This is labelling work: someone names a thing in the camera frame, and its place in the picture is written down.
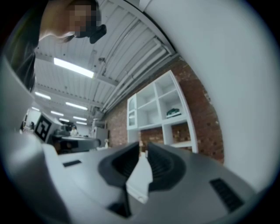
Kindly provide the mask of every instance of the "vent slot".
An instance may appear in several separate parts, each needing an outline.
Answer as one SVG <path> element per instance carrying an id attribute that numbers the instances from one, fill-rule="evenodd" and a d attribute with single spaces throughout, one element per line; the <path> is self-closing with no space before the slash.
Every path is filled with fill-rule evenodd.
<path id="1" fill-rule="evenodd" d="M 244 204 L 236 193 L 231 190 L 231 188 L 222 179 L 218 178 L 211 180 L 210 184 L 229 212 L 233 212 Z"/>
<path id="2" fill-rule="evenodd" d="M 153 173 L 149 192 L 169 190 L 185 175 L 184 161 L 174 153 L 168 152 L 153 143 L 148 144 L 148 161 Z"/>
<path id="3" fill-rule="evenodd" d="M 82 162 L 80 160 L 74 160 L 74 161 L 71 161 L 71 162 L 63 163 L 63 166 L 64 167 L 73 166 L 73 165 L 78 164 L 78 163 L 82 163 Z"/>

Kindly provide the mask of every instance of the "white shelf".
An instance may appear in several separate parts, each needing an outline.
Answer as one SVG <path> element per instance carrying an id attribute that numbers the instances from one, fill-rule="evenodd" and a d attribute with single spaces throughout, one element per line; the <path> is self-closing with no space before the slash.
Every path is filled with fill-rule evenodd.
<path id="1" fill-rule="evenodd" d="M 158 127 L 161 127 L 161 123 L 140 126 L 138 127 L 138 130 L 148 130 L 148 129 L 158 128 Z"/>
<path id="2" fill-rule="evenodd" d="M 166 115 L 166 119 L 169 119 L 171 117 L 176 117 L 176 116 L 179 116 L 181 114 L 182 114 L 181 112 L 176 112 L 176 113 L 173 113 L 173 114 L 170 114 L 170 115 Z"/>
<path id="3" fill-rule="evenodd" d="M 187 121 L 187 118 L 184 114 L 171 117 L 171 118 L 166 118 L 162 121 L 163 124 L 170 124 L 170 125 L 175 125 L 175 124 L 180 124 L 184 123 Z"/>
<path id="4" fill-rule="evenodd" d="M 176 89 L 173 89 L 163 95 L 161 95 L 158 99 L 170 101 L 172 99 L 176 99 L 178 96 L 178 92 Z"/>
<path id="5" fill-rule="evenodd" d="M 137 93 L 136 98 L 138 108 L 155 101 L 156 95 L 153 85 L 147 85 L 144 89 Z"/>
<path id="6" fill-rule="evenodd" d="M 159 97 L 173 90 L 176 91 L 176 86 L 174 85 L 174 82 L 170 74 L 165 74 L 162 75 L 160 78 L 158 78 L 155 81 L 155 86 L 156 86 L 157 95 Z"/>
<path id="7" fill-rule="evenodd" d="M 138 110 L 142 110 L 142 111 L 149 111 L 149 110 L 154 110 L 157 108 L 157 102 L 156 99 L 138 107 Z"/>
<path id="8" fill-rule="evenodd" d="M 138 133 L 141 130 L 162 127 L 165 145 L 173 147 L 191 146 L 193 152 L 198 152 L 193 119 L 180 85 L 171 71 L 166 72 L 131 96 L 127 104 L 128 142 L 138 141 Z M 176 116 L 166 118 L 167 112 L 171 109 L 179 109 L 181 114 L 178 115 L 179 113 L 177 113 Z M 187 123 L 190 141 L 174 143 L 172 126 L 180 123 Z"/>
<path id="9" fill-rule="evenodd" d="M 170 146 L 175 148 L 191 147 L 192 142 L 191 141 L 178 142 L 178 143 L 171 144 Z"/>

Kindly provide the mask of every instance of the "pipe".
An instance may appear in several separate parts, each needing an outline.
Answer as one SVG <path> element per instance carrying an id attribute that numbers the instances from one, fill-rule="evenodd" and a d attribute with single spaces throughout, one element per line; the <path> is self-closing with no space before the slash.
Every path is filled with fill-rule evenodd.
<path id="1" fill-rule="evenodd" d="M 138 25 L 140 23 L 140 20 L 139 19 L 134 19 L 130 24 L 129 24 L 129 26 L 126 28 L 126 29 L 128 29 L 129 28 L 129 31 L 125 34 L 125 36 L 119 41 L 119 38 L 121 37 L 121 35 L 119 36 L 119 38 L 118 38 L 118 40 L 116 41 L 116 43 L 114 44 L 114 46 L 112 47 L 112 49 L 110 50 L 110 52 L 109 52 L 109 54 L 107 55 L 107 57 L 106 57 L 106 61 L 107 61 L 107 64 L 109 64 L 109 62 L 110 62 L 110 59 L 114 56 L 114 53 L 115 53 L 115 51 L 119 48 L 119 46 L 123 43 L 123 41 L 127 38 L 127 36 L 131 33 L 131 31 Z M 102 64 L 100 67 L 100 69 L 99 69 L 99 71 L 98 71 L 98 75 L 102 75 L 103 74 L 103 72 L 104 72 L 104 70 L 105 70 L 105 66 L 106 66 L 106 64 L 104 65 L 104 64 Z"/>
<path id="2" fill-rule="evenodd" d="M 108 107 L 110 107 L 114 102 L 115 99 L 122 93 L 123 90 L 125 90 L 125 88 L 127 86 L 129 86 L 140 74 L 142 74 L 143 71 L 145 71 L 145 69 L 147 69 L 152 63 L 154 63 L 155 61 L 157 61 L 160 57 L 162 57 L 165 53 L 166 53 L 166 49 L 163 48 L 161 52 L 159 52 L 151 61 L 147 62 L 119 91 L 119 93 L 115 96 L 115 98 L 111 101 L 111 103 L 108 105 Z"/>
<path id="3" fill-rule="evenodd" d="M 111 95 L 109 96 L 109 98 L 106 100 L 106 102 L 104 103 L 103 107 L 101 108 L 101 110 L 103 110 L 105 108 L 105 106 L 108 104 L 108 102 L 110 101 L 110 99 L 115 95 L 115 93 L 118 91 L 118 89 L 122 86 L 122 84 L 132 75 L 132 73 L 145 61 L 147 60 L 157 49 L 159 49 L 161 47 L 161 42 L 157 39 L 154 39 L 154 41 L 156 42 L 156 46 L 153 47 L 151 50 L 148 51 L 147 54 L 145 54 L 145 56 L 143 58 L 141 58 L 134 66 L 133 68 L 126 74 L 126 76 L 120 81 L 120 83 L 117 85 L 117 87 L 114 89 L 114 91 L 111 93 Z"/>
<path id="4" fill-rule="evenodd" d="M 126 61 L 126 65 L 128 65 L 128 64 L 134 59 L 135 55 L 138 54 L 138 53 L 143 49 L 143 47 L 145 47 L 150 41 L 154 42 L 153 39 L 154 39 L 154 36 L 151 36 L 151 37 L 149 37 L 149 38 L 146 38 L 145 41 L 142 42 L 141 45 L 139 45 L 138 48 L 136 49 L 136 52 L 134 53 L 134 56 L 133 56 L 133 57 L 130 57 L 130 59 L 128 59 L 128 60 Z M 111 66 L 111 64 L 110 64 L 110 65 L 108 66 L 108 69 L 110 68 L 110 70 L 114 71 L 115 67 L 116 67 L 117 64 L 120 62 L 120 60 L 121 60 L 121 57 L 119 57 L 118 60 L 115 60 L 115 61 L 114 61 L 114 63 L 115 63 L 114 66 L 113 66 L 113 65 Z M 117 80 L 118 77 L 123 73 L 123 70 L 125 69 L 126 65 L 123 66 L 123 69 L 122 69 L 121 71 L 118 71 L 118 72 L 116 73 L 116 75 L 114 75 L 114 79 L 115 79 L 115 80 Z"/>
<path id="5" fill-rule="evenodd" d="M 114 100 L 114 103 L 110 105 L 110 108 L 108 108 L 108 109 L 106 110 L 106 112 L 110 111 L 110 110 L 112 109 L 112 107 L 114 107 L 117 103 L 119 103 L 122 99 L 124 99 L 124 98 L 127 96 L 126 93 L 129 93 L 129 92 L 130 92 L 131 90 L 133 90 L 138 84 L 141 84 L 142 81 L 143 81 L 144 79 L 143 79 L 143 80 L 140 80 L 140 79 L 145 78 L 146 75 L 147 75 L 151 70 L 153 70 L 156 66 L 160 65 L 161 63 L 163 63 L 168 57 L 173 58 L 174 56 L 177 56 L 177 55 L 178 55 L 178 54 L 174 54 L 173 56 L 170 56 L 170 55 L 168 54 L 167 56 L 165 56 L 164 58 L 162 58 L 160 61 L 158 61 L 157 63 L 155 63 L 155 64 L 154 64 L 151 68 L 149 68 L 144 74 L 142 74 L 141 77 L 138 78 L 138 80 L 137 80 L 135 83 L 133 83 L 129 88 L 127 88 L 127 89 L 124 91 L 124 93 L 122 93 L 122 97 L 119 97 L 119 98 L 117 98 L 116 100 Z"/>

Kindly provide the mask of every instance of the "black vent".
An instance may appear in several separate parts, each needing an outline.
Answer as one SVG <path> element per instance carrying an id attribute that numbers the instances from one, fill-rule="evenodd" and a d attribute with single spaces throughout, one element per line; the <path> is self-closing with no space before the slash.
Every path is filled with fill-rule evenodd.
<path id="1" fill-rule="evenodd" d="M 99 163 L 98 171 L 109 185 L 123 188 L 138 160 L 139 143 L 136 142 L 105 157 Z"/>
<path id="2" fill-rule="evenodd" d="M 81 161 L 80 160 L 74 160 L 74 161 L 71 161 L 71 162 L 63 163 L 63 166 L 64 167 L 73 166 L 73 165 L 78 164 L 78 163 L 81 163 Z"/>
<path id="3" fill-rule="evenodd" d="M 230 189 L 230 187 L 220 178 L 211 180 L 210 184 L 223 201 L 229 212 L 233 212 L 243 205 L 243 201 Z"/>
<path id="4" fill-rule="evenodd" d="M 173 188 L 186 172 L 185 163 L 179 156 L 153 143 L 148 144 L 148 161 L 153 173 L 149 192 Z"/>

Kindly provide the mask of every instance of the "gray device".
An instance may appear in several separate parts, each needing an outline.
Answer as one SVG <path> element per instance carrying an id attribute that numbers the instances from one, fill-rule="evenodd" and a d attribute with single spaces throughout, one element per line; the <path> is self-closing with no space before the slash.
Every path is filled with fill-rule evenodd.
<path id="1" fill-rule="evenodd" d="M 34 134 L 40 139 L 41 143 L 51 145 L 59 143 L 59 153 L 89 151 L 101 145 L 101 141 L 97 138 L 70 136 L 63 124 L 43 112 L 34 129 Z"/>
<path id="2" fill-rule="evenodd" d="M 91 131 L 91 136 L 95 139 L 99 139 L 101 144 L 100 147 L 105 146 L 105 139 L 108 139 L 108 129 L 100 128 L 100 127 L 93 127 Z"/>
<path id="3" fill-rule="evenodd" d="M 132 212 L 126 181 L 138 162 L 138 143 L 63 155 L 62 161 L 52 145 L 42 143 L 53 124 L 45 125 L 42 120 L 40 129 L 38 122 L 37 132 L 46 137 L 41 141 L 35 135 L 15 132 L 32 96 L 7 61 L 0 63 L 1 77 L 17 86 L 0 94 L 1 115 L 8 121 L 0 124 L 2 165 L 24 201 L 46 223 L 224 223 L 255 205 L 252 188 L 218 162 L 151 143 L 149 199 L 138 212 Z M 27 99 L 25 103 L 18 101 L 21 94 Z"/>

